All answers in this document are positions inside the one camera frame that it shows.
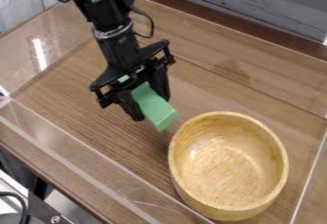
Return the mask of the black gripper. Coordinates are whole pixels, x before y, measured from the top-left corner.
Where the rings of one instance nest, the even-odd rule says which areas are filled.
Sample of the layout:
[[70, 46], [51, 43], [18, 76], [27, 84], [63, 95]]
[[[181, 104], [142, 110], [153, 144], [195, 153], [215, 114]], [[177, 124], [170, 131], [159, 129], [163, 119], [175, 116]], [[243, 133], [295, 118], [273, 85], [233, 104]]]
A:
[[170, 100], [167, 67], [175, 62], [169, 50], [170, 42], [165, 39], [141, 47], [133, 23], [110, 32], [102, 32], [97, 28], [93, 32], [107, 67], [90, 89], [98, 95], [102, 108], [119, 100], [125, 112], [137, 122], [142, 122], [145, 116], [129, 90], [149, 82], [159, 96], [166, 101]]

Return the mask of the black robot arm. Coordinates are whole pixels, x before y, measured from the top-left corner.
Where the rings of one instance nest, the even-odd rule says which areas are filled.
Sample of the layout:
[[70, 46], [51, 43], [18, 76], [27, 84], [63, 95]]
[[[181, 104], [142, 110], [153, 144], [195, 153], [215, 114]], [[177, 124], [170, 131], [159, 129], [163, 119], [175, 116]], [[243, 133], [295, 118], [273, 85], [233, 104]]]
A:
[[93, 32], [107, 60], [105, 72], [90, 89], [102, 107], [118, 104], [138, 122], [155, 126], [175, 119], [169, 104], [167, 68], [174, 63], [169, 41], [145, 47], [138, 43], [143, 34], [134, 30], [131, 14], [146, 12], [134, 0], [61, 0], [73, 1], [93, 24]]

